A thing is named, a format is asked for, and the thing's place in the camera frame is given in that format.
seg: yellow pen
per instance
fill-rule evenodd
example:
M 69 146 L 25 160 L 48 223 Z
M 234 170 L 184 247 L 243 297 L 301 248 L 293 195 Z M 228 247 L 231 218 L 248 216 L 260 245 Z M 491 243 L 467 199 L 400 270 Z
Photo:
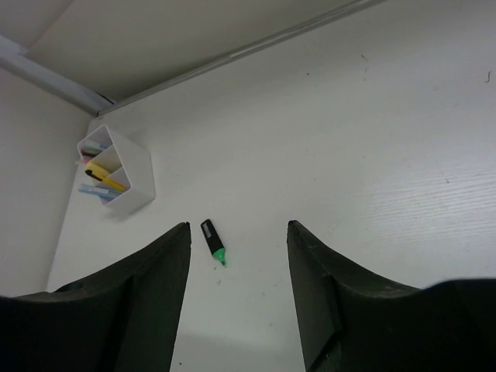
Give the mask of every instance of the yellow pen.
M 106 169 L 100 167 L 98 164 L 93 163 L 92 161 L 88 161 L 86 167 L 84 168 L 84 172 L 91 178 L 103 182 L 110 188 L 114 188 L 115 190 L 119 191 L 126 191 L 126 188 L 124 186 L 115 182 L 114 180 L 108 179 L 110 173 Z

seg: pen holder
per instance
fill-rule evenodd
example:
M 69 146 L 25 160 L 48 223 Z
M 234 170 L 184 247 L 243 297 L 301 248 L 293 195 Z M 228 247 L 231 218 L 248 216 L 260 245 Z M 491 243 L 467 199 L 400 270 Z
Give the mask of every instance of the pen holder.
M 81 150 L 87 147 L 87 143 L 100 143 L 106 147 L 91 161 L 110 173 L 108 179 L 126 188 L 126 191 L 110 201 L 100 198 L 105 207 L 114 209 L 119 214 L 129 214 L 155 199 L 152 164 L 148 151 L 106 125 L 100 126 L 78 143 L 77 151 L 81 159 Z M 106 188 L 102 182 L 93 180 L 93 183 L 95 186 Z

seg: gray strip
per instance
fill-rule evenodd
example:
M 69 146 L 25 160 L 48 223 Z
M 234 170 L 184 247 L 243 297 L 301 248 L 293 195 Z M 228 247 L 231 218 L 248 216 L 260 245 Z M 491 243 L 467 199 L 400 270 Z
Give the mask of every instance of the gray strip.
M 121 107 L 127 106 L 133 102 L 148 97 L 149 95 L 153 95 L 159 91 L 163 91 L 164 89 L 182 83 L 183 81 L 192 79 L 198 75 L 202 75 L 206 72 L 214 70 L 217 67 L 224 66 L 225 64 L 229 64 L 235 60 L 249 56 L 252 53 L 258 52 L 267 47 L 271 47 L 275 44 L 282 43 L 283 41 L 301 35 L 302 33 L 306 33 L 308 31 L 312 31 L 313 29 L 317 29 L 319 27 L 325 26 L 331 22 L 336 21 L 337 19 L 350 16 L 353 13 L 370 8 L 371 6 L 380 4 L 385 1 L 386 0 L 355 0 L 350 4 L 340 6 L 337 9 L 331 10 L 330 12 L 326 12 L 313 19 L 310 19 L 307 22 L 303 22 L 298 26 L 291 27 L 289 29 L 276 33 L 272 36 L 258 40 L 255 43 L 251 43 L 247 46 L 244 46 L 243 48 L 240 48 L 237 51 L 232 52 L 227 56 L 220 57 L 217 60 L 210 62 L 209 64 L 204 64 L 203 66 L 200 66 L 182 75 L 174 77 L 168 81 L 165 81 L 164 83 L 158 84 L 150 89 L 146 89 L 145 91 L 142 91 L 137 95 L 126 98 L 120 101 L 119 103 L 117 103 L 116 105 L 101 110 L 98 113 L 98 116 L 108 114 L 109 112 L 115 111 L 117 109 L 120 109 Z

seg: white table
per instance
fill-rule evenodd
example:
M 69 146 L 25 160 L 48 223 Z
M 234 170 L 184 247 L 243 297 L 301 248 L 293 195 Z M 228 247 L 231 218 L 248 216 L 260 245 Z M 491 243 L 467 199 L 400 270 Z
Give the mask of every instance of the white table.
M 496 275 L 495 19 L 484 0 L 387 2 L 96 119 L 151 152 L 157 198 L 117 219 L 79 172 L 49 289 L 189 221 L 171 370 L 299 372 L 291 219 L 406 284 Z

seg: white pen holder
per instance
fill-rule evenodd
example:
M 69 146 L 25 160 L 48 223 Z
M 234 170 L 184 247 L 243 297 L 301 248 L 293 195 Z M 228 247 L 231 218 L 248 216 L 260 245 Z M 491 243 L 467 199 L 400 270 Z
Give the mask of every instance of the white pen holder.
M 100 198 L 105 207 L 114 209 L 119 214 L 129 214 L 155 199 L 155 184 L 148 151 L 103 125 L 78 143 L 77 151 L 81 159 L 84 159 L 81 150 L 87 148 L 86 143 L 91 141 L 107 146 L 91 161 L 110 173 L 108 179 L 126 188 L 126 191 L 110 201 Z M 93 180 L 93 183 L 95 186 L 106 188 L 102 182 Z

